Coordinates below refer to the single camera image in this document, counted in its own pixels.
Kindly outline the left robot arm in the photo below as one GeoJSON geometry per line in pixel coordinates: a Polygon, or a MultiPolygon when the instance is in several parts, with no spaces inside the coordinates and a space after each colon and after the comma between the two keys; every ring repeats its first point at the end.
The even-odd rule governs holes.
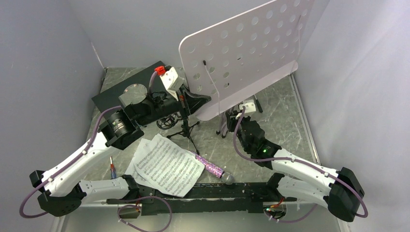
{"type": "Polygon", "coordinates": [[[132,203],[140,196],[134,177],[124,174],[113,180],[85,181],[91,167],[124,150],[144,135],[142,127],[180,114],[183,120],[211,101],[210,96],[181,87],[176,96],[167,91],[149,93],[142,84],[132,84],[119,97],[120,105],[108,109],[110,116],[98,118],[91,138],[63,162],[48,171],[36,170],[30,180],[44,214],[61,217],[80,205],[98,200],[132,203]]]}

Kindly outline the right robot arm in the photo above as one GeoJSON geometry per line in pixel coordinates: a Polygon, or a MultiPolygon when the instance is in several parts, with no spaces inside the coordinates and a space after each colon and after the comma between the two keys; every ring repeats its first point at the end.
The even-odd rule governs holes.
{"type": "Polygon", "coordinates": [[[226,112],[227,130],[233,133],[233,146],[241,158],[274,171],[267,182],[269,199],[307,200],[345,222],[368,217],[364,189],[351,169],[327,168],[292,154],[266,139],[265,131],[246,113],[244,106],[226,112]]]}

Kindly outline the lilac perforated music stand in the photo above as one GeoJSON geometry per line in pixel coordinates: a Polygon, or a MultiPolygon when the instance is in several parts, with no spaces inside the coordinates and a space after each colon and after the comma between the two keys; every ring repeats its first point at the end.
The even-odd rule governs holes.
{"type": "Polygon", "coordinates": [[[183,38],[190,91],[211,97],[195,116],[211,120],[296,71],[314,4],[273,0],[183,38]]]}

